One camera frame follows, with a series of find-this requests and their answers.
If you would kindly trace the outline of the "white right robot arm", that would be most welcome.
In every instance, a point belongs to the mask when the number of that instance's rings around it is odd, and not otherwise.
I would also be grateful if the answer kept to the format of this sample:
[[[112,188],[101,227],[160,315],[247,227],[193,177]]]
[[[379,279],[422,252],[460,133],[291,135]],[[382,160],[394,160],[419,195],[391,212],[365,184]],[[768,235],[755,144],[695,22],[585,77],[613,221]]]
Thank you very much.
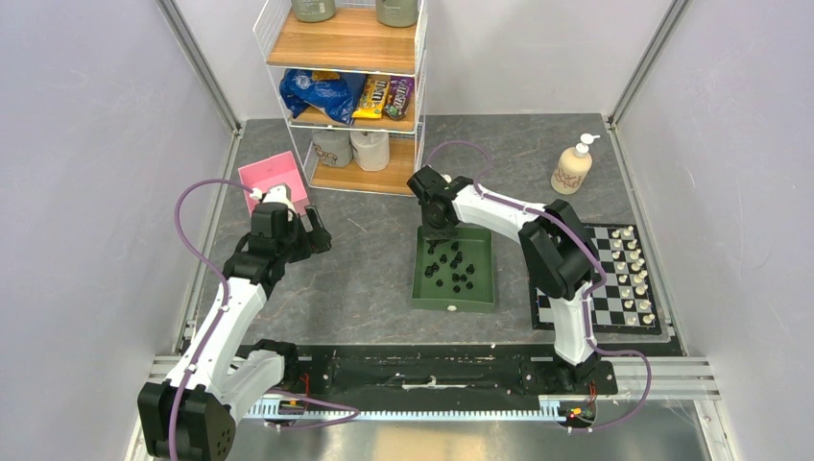
[[[474,180],[450,179],[424,166],[407,181],[421,209],[426,240],[449,240],[460,224],[479,226],[516,242],[530,290],[549,301],[555,331],[555,387],[588,386],[600,358],[591,323],[592,292],[606,276],[597,250],[572,206],[531,204],[497,194]]]

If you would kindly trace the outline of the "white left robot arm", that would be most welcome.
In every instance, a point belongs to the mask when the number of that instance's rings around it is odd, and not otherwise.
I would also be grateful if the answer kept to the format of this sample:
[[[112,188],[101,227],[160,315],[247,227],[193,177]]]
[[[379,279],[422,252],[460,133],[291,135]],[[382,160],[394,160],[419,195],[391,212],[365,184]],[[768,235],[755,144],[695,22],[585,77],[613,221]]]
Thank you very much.
[[[263,340],[231,367],[249,325],[264,307],[287,265],[329,251],[331,235],[315,206],[303,214],[280,202],[261,203],[251,227],[223,269],[201,330],[160,382],[137,398],[146,451],[167,460],[224,460],[236,427],[269,389],[289,392],[301,367],[292,343]]]

